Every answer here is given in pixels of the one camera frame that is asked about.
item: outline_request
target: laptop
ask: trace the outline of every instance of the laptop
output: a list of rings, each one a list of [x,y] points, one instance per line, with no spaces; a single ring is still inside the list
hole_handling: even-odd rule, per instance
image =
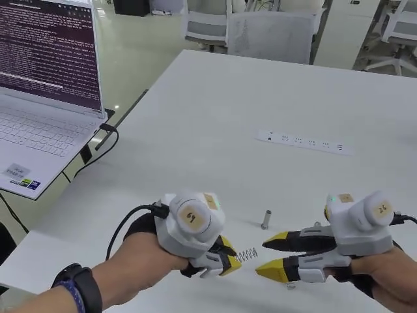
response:
[[[37,199],[107,121],[90,2],[0,0],[0,190]]]

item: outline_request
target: metal spring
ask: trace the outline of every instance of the metal spring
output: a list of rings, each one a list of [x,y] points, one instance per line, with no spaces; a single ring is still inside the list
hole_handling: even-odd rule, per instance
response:
[[[249,261],[250,259],[255,259],[258,257],[258,253],[256,252],[255,248],[247,249],[245,251],[241,251],[235,256],[236,260],[240,263]]]

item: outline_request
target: white power strip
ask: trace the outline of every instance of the white power strip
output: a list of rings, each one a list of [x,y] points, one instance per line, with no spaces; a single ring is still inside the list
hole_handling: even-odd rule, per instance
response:
[[[256,139],[263,142],[280,143],[282,145],[291,145],[293,147],[335,153],[337,155],[353,155],[353,150],[342,143],[269,132],[267,130],[259,130]]]

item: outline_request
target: human hand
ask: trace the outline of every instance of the human hand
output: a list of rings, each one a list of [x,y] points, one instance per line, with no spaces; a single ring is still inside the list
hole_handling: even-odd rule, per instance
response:
[[[401,249],[352,260],[354,275],[370,275],[373,297],[393,312],[417,312],[417,263]]]
[[[163,250],[153,233],[134,233],[105,263],[93,269],[103,298],[103,309],[133,299],[172,270],[185,269],[188,260]]]

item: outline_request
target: metal peg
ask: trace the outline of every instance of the metal peg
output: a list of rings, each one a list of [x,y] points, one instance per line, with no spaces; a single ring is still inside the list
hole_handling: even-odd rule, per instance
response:
[[[294,282],[288,282],[286,285],[288,290],[294,290],[296,287]]]
[[[263,230],[267,230],[268,229],[268,227],[269,227],[269,220],[271,218],[271,214],[272,214],[271,211],[269,211],[269,210],[266,211],[265,217],[263,218],[263,223],[261,224],[261,228]]]

